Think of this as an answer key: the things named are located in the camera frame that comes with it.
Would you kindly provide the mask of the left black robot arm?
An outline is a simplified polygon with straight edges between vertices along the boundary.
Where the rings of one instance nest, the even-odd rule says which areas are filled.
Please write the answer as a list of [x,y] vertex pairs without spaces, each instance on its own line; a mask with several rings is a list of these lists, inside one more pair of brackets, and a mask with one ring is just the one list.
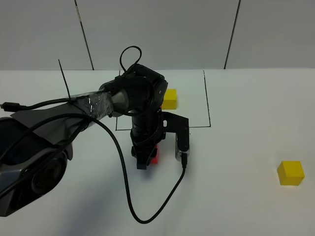
[[165,78],[140,64],[99,90],[32,106],[5,102],[0,120],[0,214],[11,215],[50,192],[73,158],[78,134],[104,117],[132,118],[131,153],[145,169],[157,153]]

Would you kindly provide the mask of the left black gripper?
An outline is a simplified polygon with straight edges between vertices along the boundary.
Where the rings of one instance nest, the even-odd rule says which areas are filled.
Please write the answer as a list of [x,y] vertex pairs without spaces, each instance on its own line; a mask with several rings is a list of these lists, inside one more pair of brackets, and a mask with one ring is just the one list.
[[165,137],[161,133],[162,109],[132,118],[131,155],[137,159],[137,169],[146,170],[153,158],[155,146]]

